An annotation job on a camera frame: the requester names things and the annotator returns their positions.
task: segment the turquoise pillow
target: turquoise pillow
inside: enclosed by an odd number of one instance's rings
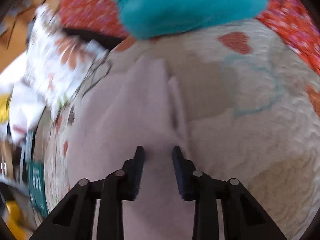
[[[136,38],[182,33],[261,12],[268,0],[114,0],[119,19]]]

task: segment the orange floor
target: orange floor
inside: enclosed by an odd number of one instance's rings
[[[32,6],[16,17],[6,16],[7,31],[0,36],[0,72],[26,50],[28,23],[35,15],[36,7],[44,0],[31,0]],[[51,9],[57,10],[60,0],[47,0]]]

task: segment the green packet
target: green packet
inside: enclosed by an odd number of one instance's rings
[[[41,162],[28,163],[28,188],[32,206],[45,218],[48,216],[44,192],[44,166]]]

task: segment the patterned bedsheet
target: patterned bedsheet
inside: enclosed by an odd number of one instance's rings
[[[51,128],[50,210],[69,189],[68,138],[82,96],[110,68],[125,73],[142,54],[164,58],[178,79],[188,158],[213,178],[241,180],[286,237],[299,239],[320,206],[320,77],[253,19],[150,41],[129,37],[116,47]]]

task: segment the round metal pin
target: round metal pin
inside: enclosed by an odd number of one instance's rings
[[[231,180],[230,180],[230,184],[236,186],[236,185],[239,184],[239,180],[237,180],[237,179],[231,179]]]
[[[80,181],[79,181],[79,185],[80,186],[85,186],[85,185],[87,185],[89,183],[89,181],[87,180],[87,179],[81,179]]]
[[[122,177],[122,176],[124,176],[124,174],[125,174],[125,172],[124,172],[123,170],[119,170],[119,171],[116,171],[116,172],[115,172],[115,175],[116,175],[117,177]]]
[[[196,177],[201,177],[203,173],[202,171],[194,171],[192,174]]]

